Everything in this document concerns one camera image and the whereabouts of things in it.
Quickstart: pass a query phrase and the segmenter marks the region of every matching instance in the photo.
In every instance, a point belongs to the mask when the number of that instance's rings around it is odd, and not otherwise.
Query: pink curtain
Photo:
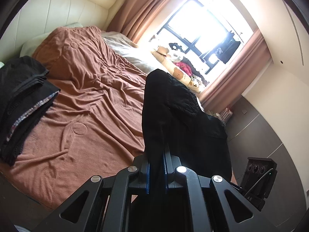
[[[170,0],[125,0],[107,31],[120,32],[137,43]]]
[[[263,35],[257,29],[221,75],[199,96],[203,108],[219,113],[239,97],[270,60]]]

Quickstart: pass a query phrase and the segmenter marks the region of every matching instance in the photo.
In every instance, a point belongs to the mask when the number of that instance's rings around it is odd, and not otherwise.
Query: window
[[[188,0],[157,34],[162,40],[180,45],[183,52],[195,60],[197,69],[208,74],[219,60],[205,64],[198,57],[222,42],[227,33],[227,29],[202,3]]]
[[[196,70],[213,82],[228,63],[221,62],[210,51],[230,31],[235,34],[234,40],[241,42],[232,60],[253,34],[241,13],[230,0],[187,0],[157,34],[160,40],[181,46]]]

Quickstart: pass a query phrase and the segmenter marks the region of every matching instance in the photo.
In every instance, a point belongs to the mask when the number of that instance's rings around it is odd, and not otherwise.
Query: black cloth
[[[132,204],[130,231],[185,231],[185,197],[165,193],[164,147],[168,144],[170,153],[198,175],[220,175],[230,181],[225,126],[200,109],[185,85],[157,69],[146,78],[142,129],[150,188],[148,195],[138,196]]]
[[[22,120],[7,141],[14,123],[38,102],[60,89],[46,80],[48,70],[35,59],[25,56],[11,59],[0,69],[0,159],[12,166],[22,152],[24,141],[52,105],[52,98]]]
[[[210,56],[215,53],[217,58],[226,64],[240,46],[240,41],[236,41],[234,35],[232,31],[228,32],[223,42],[219,43],[211,51],[200,56],[202,61],[207,62]]]
[[[197,70],[194,68],[193,64],[190,62],[189,59],[187,59],[186,57],[183,57],[183,59],[182,59],[181,61],[184,62],[185,64],[187,64],[187,65],[190,66],[191,71],[192,71],[192,74],[194,74],[194,75],[200,77],[201,80],[202,80],[202,83],[203,83],[205,86],[207,86],[207,85],[209,84],[209,82],[205,80],[204,76],[203,76],[199,71],[197,71]]]

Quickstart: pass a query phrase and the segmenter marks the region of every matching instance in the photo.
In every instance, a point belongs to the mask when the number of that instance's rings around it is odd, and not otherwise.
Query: floor
[[[51,213],[50,209],[14,188],[1,173],[0,204],[15,225],[30,231]]]
[[[241,183],[248,157],[273,159],[278,164],[278,173],[262,213],[281,232],[291,232],[306,212],[296,167],[280,138],[244,97],[233,105],[232,111],[226,130],[237,183]]]

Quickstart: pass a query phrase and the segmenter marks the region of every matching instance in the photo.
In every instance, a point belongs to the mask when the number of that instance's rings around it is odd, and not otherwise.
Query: hanging clothes
[[[0,69],[0,159],[11,166],[60,91],[46,80],[47,73],[29,56],[11,59]]]
[[[241,44],[240,41],[234,39],[234,35],[232,31],[228,32],[223,42],[219,43],[212,50],[202,54],[200,59],[207,62],[210,56],[215,54],[220,61],[226,64]]]

